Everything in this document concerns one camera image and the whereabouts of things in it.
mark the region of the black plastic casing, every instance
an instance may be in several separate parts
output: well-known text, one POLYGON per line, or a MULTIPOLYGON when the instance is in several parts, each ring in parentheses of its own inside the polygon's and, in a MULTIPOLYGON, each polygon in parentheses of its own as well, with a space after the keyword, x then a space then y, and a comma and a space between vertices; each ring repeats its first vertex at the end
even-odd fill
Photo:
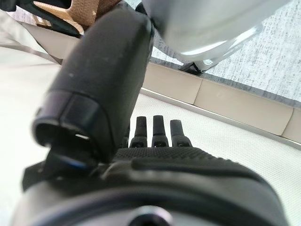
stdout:
MULTIPOLYGON (((141 206, 186 213, 210 225, 288 226, 277 194, 263 178, 194 147, 119 149, 101 175, 40 182, 26 190, 11 225, 81 225, 141 206)), ((130 225, 129 217, 120 225, 130 225)))
POLYGON ((144 81, 153 27, 143 14, 115 9, 92 26, 51 85, 33 123, 35 140, 90 139, 95 158, 110 162, 126 134, 144 81))

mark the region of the black robotic finger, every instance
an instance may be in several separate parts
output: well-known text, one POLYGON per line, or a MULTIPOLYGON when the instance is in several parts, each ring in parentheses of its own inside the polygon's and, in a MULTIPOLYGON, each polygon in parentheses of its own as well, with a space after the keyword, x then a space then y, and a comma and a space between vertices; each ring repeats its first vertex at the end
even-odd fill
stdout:
POLYGON ((152 23, 141 13, 118 8, 97 20, 61 68, 36 115, 32 133, 37 143, 52 147, 61 131, 69 137, 81 134, 91 145, 82 151, 110 163, 142 87, 152 38, 152 23))
POLYGON ((168 139, 165 135, 164 120, 162 115, 155 115, 153 118, 152 147, 169 147, 168 139))
POLYGON ((147 126, 146 117, 137 117, 135 136, 131 141, 130 147, 147 147, 147 126))
POLYGON ((170 131, 173 147, 192 147, 188 137, 184 136, 183 127, 180 120, 170 121, 170 131))

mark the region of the robotic hand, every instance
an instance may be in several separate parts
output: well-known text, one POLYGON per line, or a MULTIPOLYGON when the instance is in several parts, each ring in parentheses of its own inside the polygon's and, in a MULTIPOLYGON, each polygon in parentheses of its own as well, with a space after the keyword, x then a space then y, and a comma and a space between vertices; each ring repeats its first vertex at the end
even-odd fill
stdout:
POLYGON ((144 14, 115 9, 83 37, 50 87, 32 132, 49 146, 28 167, 13 226, 287 226, 270 185, 194 148, 181 122, 154 117, 152 147, 130 117, 152 48, 144 14))

